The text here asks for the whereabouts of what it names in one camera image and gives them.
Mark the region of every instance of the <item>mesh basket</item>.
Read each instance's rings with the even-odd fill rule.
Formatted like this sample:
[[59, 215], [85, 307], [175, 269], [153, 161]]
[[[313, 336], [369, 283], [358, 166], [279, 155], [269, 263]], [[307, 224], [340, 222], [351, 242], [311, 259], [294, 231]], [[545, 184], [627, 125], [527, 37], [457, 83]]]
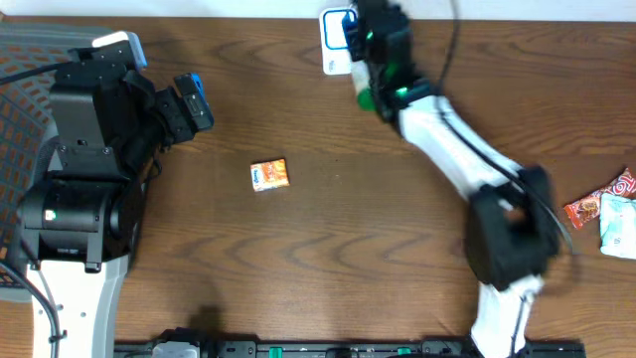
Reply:
[[[67, 50], [90, 47], [92, 39], [110, 32], [0, 23], [0, 77], [68, 61]], [[38, 148], [53, 123], [49, 103], [53, 82], [54, 72], [50, 72], [0, 87], [0, 260], [12, 264], [20, 248], [14, 241], [17, 203], [31, 185]], [[21, 287], [0, 270], [0, 298], [6, 298], [6, 288]]]

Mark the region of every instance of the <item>white packet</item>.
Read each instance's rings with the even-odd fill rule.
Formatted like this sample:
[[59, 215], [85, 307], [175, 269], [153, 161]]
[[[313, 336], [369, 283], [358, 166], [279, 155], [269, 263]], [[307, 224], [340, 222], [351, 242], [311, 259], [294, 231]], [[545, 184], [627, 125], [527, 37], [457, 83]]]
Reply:
[[603, 194], [600, 197], [600, 251], [636, 260], [636, 201]]

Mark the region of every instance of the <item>white backdrop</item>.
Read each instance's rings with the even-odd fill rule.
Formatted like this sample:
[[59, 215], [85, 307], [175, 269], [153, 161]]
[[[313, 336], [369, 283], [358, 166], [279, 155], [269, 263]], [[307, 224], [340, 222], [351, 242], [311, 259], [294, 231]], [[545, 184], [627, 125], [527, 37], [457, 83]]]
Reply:
[[[464, 19], [636, 21], [636, 0], [458, 0]], [[398, 0], [411, 17], [448, 18], [448, 0]], [[0, 0], [7, 15], [316, 18], [347, 0]]]

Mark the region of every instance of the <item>wood grain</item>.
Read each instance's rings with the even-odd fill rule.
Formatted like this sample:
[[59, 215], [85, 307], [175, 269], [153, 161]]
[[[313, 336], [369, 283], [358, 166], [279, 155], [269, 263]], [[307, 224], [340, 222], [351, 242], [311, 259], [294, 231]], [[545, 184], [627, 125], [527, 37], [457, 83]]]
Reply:
[[[460, 249], [465, 205], [421, 153], [321, 71], [307, 20], [9, 18], [136, 32], [162, 88], [202, 75], [217, 124], [161, 157], [116, 336], [166, 328], [261, 339], [463, 335], [477, 282]], [[436, 77], [447, 22], [416, 22]], [[467, 22], [447, 92], [490, 143], [552, 174], [556, 205], [636, 167], [636, 25]], [[291, 186], [253, 193], [248, 166], [287, 159]], [[581, 339], [588, 357], [636, 349], [636, 263], [603, 256], [598, 223], [574, 232], [528, 336]], [[30, 354], [28, 306], [0, 303], [3, 356]]]

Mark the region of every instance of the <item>orange snack packet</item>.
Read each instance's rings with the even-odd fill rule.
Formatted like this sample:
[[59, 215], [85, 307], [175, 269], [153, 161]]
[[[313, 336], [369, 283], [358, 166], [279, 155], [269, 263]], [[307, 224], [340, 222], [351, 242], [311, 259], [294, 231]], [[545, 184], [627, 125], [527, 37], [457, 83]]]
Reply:
[[254, 191], [258, 192], [289, 186], [285, 159], [252, 164], [250, 169], [251, 186], [254, 188]]
[[623, 174], [606, 187], [598, 189], [571, 204], [567, 204], [563, 208], [574, 227], [580, 229], [583, 224], [600, 215], [600, 196], [602, 194], [608, 193], [626, 198], [634, 192], [636, 192], [636, 180], [632, 177], [629, 168], [625, 168]]

